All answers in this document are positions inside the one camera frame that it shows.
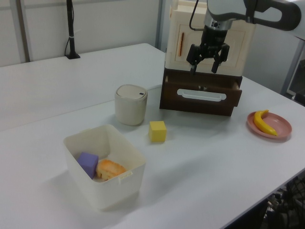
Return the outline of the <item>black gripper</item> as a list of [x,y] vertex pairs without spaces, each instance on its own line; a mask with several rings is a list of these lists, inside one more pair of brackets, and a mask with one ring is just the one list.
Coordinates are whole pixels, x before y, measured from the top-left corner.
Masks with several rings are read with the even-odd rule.
[[192,44],[188,55],[187,62],[191,65],[190,73],[195,75],[197,65],[202,58],[213,58],[212,73],[216,73],[219,65],[227,61],[230,46],[225,43],[228,30],[217,30],[209,26],[204,26],[201,47]]

